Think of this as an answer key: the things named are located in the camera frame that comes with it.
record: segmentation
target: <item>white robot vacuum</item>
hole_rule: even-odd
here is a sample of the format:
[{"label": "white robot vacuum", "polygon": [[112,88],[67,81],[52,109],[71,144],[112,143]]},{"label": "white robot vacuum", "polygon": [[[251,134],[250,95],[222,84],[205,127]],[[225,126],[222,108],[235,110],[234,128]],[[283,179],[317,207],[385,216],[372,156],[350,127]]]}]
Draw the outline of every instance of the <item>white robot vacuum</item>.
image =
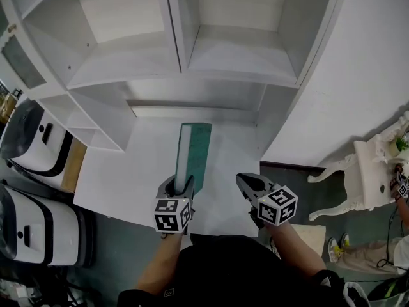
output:
[{"label": "white robot vacuum", "polygon": [[61,183],[72,139],[37,102],[26,99],[18,103],[4,130],[1,157],[44,184],[64,191]]},{"label": "white robot vacuum", "polygon": [[12,260],[90,266],[93,214],[0,185],[0,252]]}]

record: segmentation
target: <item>cable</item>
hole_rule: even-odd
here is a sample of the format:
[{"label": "cable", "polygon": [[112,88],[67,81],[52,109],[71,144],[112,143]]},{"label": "cable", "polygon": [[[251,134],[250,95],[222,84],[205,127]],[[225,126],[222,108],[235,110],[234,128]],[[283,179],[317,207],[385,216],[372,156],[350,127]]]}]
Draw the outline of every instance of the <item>cable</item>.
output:
[{"label": "cable", "polygon": [[376,281],[369,280],[369,279],[363,279],[363,280],[354,280],[354,279],[344,279],[345,282],[384,282],[387,281],[388,279],[378,279]]},{"label": "cable", "polygon": [[397,212],[397,206],[396,206],[395,210],[393,211],[393,213],[392,213],[392,214],[390,215],[390,217],[389,217],[388,236],[387,236],[387,241],[386,241],[386,258],[379,259],[379,261],[376,263],[376,267],[377,267],[377,268],[382,268],[382,267],[385,267],[385,265],[389,264],[389,265],[395,266],[397,269],[402,269],[402,270],[404,270],[405,272],[407,272],[408,269],[405,269],[405,268],[400,267],[400,266],[396,266],[396,265],[394,265],[393,263],[391,263],[391,262],[389,261],[389,236],[390,236],[390,227],[392,226],[392,222],[393,222],[393,220],[394,220],[394,218],[395,218],[395,216],[396,216],[396,212]]}]

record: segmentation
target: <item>green book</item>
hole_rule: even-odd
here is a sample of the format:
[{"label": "green book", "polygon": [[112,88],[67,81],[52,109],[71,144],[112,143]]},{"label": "green book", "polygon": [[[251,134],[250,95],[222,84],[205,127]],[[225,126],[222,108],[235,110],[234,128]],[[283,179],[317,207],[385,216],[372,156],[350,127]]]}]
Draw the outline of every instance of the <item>green book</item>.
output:
[{"label": "green book", "polygon": [[183,192],[191,175],[194,176],[194,194],[203,187],[211,133],[211,124],[183,123],[181,125],[174,179],[174,190],[177,194]]}]

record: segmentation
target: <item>leg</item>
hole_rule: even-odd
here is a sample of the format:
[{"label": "leg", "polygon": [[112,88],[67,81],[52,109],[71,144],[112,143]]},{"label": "leg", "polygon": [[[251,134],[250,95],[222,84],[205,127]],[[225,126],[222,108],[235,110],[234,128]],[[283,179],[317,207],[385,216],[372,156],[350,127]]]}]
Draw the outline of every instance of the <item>leg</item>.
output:
[{"label": "leg", "polygon": [[336,171],[344,171],[351,165],[354,165],[357,161],[357,156],[353,153],[351,155],[347,155],[344,160],[337,161],[325,168],[325,170],[318,175],[317,177],[308,176],[307,181],[309,183],[316,183],[321,182],[322,180],[326,179],[330,175],[334,174]]},{"label": "leg", "polygon": [[327,209],[321,209],[317,210],[316,212],[312,212],[309,214],[308,219],[310,221],[314,221],[318,216],[322,215],[328,215],[328,216],[336,216],[336,215],[341,215],[345,214],[346,212],[349,212],[350,210],[364,210],[365,207],[363,204],[357,202],[362,200],[362,197],[356,197],[351,200],[345,200],[342,204],[332,207],[332,208],[327,208]]},{"label": "leg", "polygon": [[[400,239],[389,241],[389,261],[393,263],[396,244]],[[376,264],[386,258],[386,241],[376,241],[361,246],[346,246],[337,265],[354,271],[373,274],[397,274],[397,268],[391,264],[377,267]]]}]

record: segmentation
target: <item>sneaker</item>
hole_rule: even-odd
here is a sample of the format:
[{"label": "sneaker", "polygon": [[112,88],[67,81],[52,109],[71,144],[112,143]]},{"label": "sneaker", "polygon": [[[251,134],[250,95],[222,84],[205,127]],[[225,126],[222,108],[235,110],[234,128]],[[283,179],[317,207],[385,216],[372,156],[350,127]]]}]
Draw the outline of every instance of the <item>sneaker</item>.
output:
[{"label": "sneaker", "polygon": [[350,235],[348,233],[344,233],[341,237],[341,249],[350,246]]},{"label": "sneaker", "polygon": [[343,255],[343,251],[338,246],[337,241],[334,238],[331,238],[328,241],[328,255],[330,257],[330,262],[336,263]]}]

